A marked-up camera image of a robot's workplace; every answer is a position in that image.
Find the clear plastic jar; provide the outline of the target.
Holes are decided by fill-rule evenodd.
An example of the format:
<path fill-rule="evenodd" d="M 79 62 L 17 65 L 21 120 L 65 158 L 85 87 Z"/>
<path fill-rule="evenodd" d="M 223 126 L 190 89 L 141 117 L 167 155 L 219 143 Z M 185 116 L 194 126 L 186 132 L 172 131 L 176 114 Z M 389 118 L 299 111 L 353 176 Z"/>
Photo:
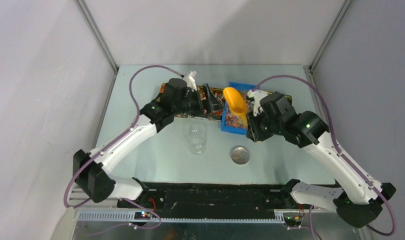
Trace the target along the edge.
<path fill-rule="evenodd" d="M 189 151 L 194 155 L 202 155 L 206 150 L 207 126 L 202 123 L 191 123 L 186 139 Z"/>

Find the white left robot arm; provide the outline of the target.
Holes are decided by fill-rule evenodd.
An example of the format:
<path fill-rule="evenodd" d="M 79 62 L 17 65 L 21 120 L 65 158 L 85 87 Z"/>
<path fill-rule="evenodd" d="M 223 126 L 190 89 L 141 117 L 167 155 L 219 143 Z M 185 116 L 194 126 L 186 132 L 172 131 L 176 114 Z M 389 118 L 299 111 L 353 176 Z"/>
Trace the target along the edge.
<path fill-rule="evenodd" d="M 89 152 L 78 150 L 73 156 L 74 182 L 94 203 L 108 198 L 129 199 L 136 208 L 148 204 L 148 187 L 136 177 L 113 176 L 116 165 L 145 140 L 159 133 L 177 115 L 200 117 L 223 110 L 224 102 L 208 84 L 202 86 L 205 97 L 184 79 L 171 78 L 163 91 L 141 108 L 137 122 L 126 127 L 112 140 Z"/>

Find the orange plastic scoop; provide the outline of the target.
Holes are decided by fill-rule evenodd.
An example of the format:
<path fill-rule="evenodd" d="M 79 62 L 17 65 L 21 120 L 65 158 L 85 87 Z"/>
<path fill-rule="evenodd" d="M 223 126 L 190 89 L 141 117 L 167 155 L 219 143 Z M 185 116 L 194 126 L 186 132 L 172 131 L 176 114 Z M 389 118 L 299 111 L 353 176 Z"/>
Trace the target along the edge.
<path fill-rule="evenodd" d="M 243 124 L 248 126 L 247 112 L 248 106 L 242 95 L 233 87 L 223 89 L 223 96 L 232 114 L 242 119 Z"/>

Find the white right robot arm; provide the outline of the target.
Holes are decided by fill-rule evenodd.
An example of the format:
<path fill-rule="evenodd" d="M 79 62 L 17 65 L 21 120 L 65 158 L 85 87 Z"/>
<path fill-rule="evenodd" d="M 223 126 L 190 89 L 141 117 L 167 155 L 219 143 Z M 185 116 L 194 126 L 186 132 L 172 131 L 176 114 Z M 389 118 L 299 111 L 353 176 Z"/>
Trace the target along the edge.
<path fill-rule="evenodd" d="M 247 114 L 248 139 L 262 142 L 282 136 L 312 155 L 338 182 L 338 187 L 332 188 L 291 179 L 281 189 L 284 207 L 294 209 L 302 204 L 334 211 L 355 228 L 365 227 L 379 216 L 396 188 L 375 180 L 344 150 L 338 150 L 329 126 L 316 113 L 297 113 L 279 92 L 250 90 L 246 98 L 252 106 Z"/>

